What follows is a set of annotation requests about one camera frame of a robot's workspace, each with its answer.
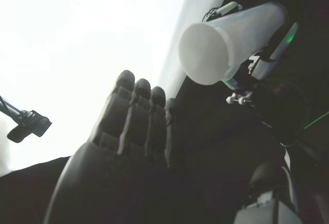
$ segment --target white cup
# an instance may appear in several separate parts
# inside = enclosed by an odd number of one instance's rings
[[[196,83],[228,81],[287,20],[281,5],[265,3],[210,22],[192,24],[179,41],[180,63]]]

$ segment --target green led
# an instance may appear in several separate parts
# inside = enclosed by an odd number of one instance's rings
[[[295,37],[295,35],[294,34],[292,34],[292,35],[290,35],[290,36],[288,36],[287,37],[287,43],[291,43],[292,41],[293,41],[293,39],[294,39],[294,37]]]

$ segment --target white surface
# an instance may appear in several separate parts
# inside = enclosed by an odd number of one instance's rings
[[[281,6],[266,3],[210,22],[192,24],[179,42],[182,67],[199,84],[228,81],[241,63],[262,49],[286,20]]]
[[[154,86],[182,1],[0,0],[0,95],[53,122],[15,144],[0,115],[0,174],[74,153],[122,70]]]
[[[157,84],[164,88],[167,97],[176,97],[186,74],[178,59],[178,41],[181,34],[193,23],[201,22],[203,16],[213,7],[218,7],[224,0],[184,0],[175,32],[170,42],[169,53]]]

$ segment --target white cylinder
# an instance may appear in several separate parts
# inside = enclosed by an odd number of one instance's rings
[[[179,60],[196,83],[227,81],[286,21],[282,6],[265,3],[210,22],[192,24],[180,38]]]

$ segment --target green line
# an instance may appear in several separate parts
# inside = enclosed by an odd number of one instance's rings
[[[318,119],[316,119],[315,121],[313,121],[312,123],[308,124],[306,127],[304,127],[304,130],[309,128],[310,126],[314,125],[316,122],[318,122],[319,120],[321,120],[322,118],[324,118],[325,116],[329,115],[329,112],[325,113],[324,115],[322,115],[321,117],[319,117]]]

